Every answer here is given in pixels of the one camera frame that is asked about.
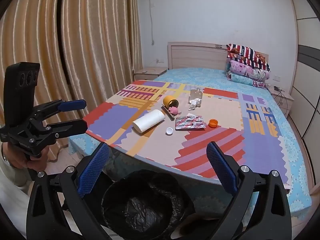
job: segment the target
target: white bottle cap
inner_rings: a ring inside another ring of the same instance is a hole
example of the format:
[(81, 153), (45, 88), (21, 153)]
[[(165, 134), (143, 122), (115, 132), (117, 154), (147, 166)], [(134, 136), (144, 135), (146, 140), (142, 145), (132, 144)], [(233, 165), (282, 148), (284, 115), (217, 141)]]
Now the white bottle cap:
[(171, 127), (168, 127), (167, 130), (165, 131), (165, 133), (166, 133), (167, 135), (172, 135), (173, 129), (172, 129)]

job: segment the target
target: striped pillow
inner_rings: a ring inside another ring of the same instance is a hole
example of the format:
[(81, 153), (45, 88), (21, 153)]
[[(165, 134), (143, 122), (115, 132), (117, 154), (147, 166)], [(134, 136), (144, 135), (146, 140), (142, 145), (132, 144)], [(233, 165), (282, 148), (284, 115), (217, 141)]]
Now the striped pillow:
[(260, 63), (257, 63), (257, 62), (254, 62), (252, 60), (249, 60), (249, 59), (247, 59), (247, 58), (245, 58), (245, 57), (243, 57), (241, 55), (238, 55), (238, 54), (234, 54), (234, 53), (229, 52), (228, 53), (228, 58), (230, 58), (231, 60), (237, 61), (239, 63), (242, 63), (244, 65), (253, 67), (253, 68), (259, 68), (259, 69), (270, 71), (270, 68), (269, 68), (268, 64), (262, 65)]
[(236, 44), (228, 44), (227, 51), (238, 54), (242, 57), (252, 60), (253, 62), (259, 63), (261, 65), (265, 65), (267, 68), (269, 68), (268, 63), (266, 62), (266, 58), (262, 55), (262, 53), (258, 51), (254, 51), (249, 47), (240, 46)]

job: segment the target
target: blue bedsheet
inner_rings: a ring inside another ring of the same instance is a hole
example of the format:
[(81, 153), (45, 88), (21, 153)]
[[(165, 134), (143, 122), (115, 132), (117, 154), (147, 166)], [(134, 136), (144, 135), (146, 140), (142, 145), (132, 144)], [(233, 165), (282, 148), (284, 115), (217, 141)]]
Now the blue bedsheet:
[[(292, 173), (292, 183), (291, 191), (287, 196), (291, 215), (299, 219), (303, 218), (308, 207), (311, 206), (311, 198), (302, 153), (289, 123), (267, 90), (228, 81), (223, 71), (202, 68), (169, 70), (155, 80), (242, 92), (247, 95), (262, 96), (264, 99), (267, 99), (268, 105), (271, 107), (278, 122), (281, 134), (285, 138), (286, 148), (289, 149), (288, 157)], [(90, 155), (98, 144), (99, 142), (96, 139), (87, 134), (71, 136), (69, 138), (69, 152), (70, 154), (80, 152), (82, 155)], [(114, 151), (114, 149), (112, 151), (105, 167), (105, 172), (114, 180), (119, 180), (136, 170), (153, 169), (152, 166), (122, 154), (119, 151)], [(231, 195), (227, 194), (219, 185), (182, 176), (175, 176), (175, 178), (192, 199), (198, 213), (206, 213), (208, 216), (217, 213), (221, 214), (231, 200)], [(257, 195), (252, 197), (243, 219), (244, 225), (247, 225), (250, 219), (256, 197)]]
[(222, 70), (206, 68), (184, 68), (168, 70), (167, 73), (156, 78), (155, 81), (175, 82), (191, 84), (209, 88), (227, 90), (232, 92), (242, 92), (252, 96), (262, 96), (268, 99), (268, 104), (278, 122), (281, 134), (285, 138), (285, 146), (288, 150), (289, 163), (291, 168), (292, 186), (287, 195), (292, 215), (304, 215), (308, 207), (311, 206), (306, 169), (303, 156), (297, 139), (280, 108), (273, 100), (269, 91), (255, 88), (249, 85), (228, 81)]

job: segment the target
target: white plastic holder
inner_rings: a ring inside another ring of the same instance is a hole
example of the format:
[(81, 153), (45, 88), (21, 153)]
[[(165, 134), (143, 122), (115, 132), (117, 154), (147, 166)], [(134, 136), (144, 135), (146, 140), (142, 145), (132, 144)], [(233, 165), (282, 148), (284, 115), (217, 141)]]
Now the white plastic holder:
[(190, 96), (189, 96), (189, 104), (191, 104), (192, 100), (194, 100), (196, 98), (199, 98), (200, 100), (198, 100), (196, 106), (200, 107), (201, 106), (201, 101), (202, 101), (202, 95), (203, 95), (203, 92), (199, 88), (191, 89), (190, 90)]

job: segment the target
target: stack of pillows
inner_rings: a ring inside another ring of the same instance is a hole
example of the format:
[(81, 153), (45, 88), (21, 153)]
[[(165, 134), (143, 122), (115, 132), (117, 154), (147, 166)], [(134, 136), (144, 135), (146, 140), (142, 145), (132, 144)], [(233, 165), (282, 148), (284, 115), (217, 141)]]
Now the stack of pillows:
[(266, 89), (269, 65), (262, 53), (236, 44), (227, 45), (226, 76), (233, 82)]

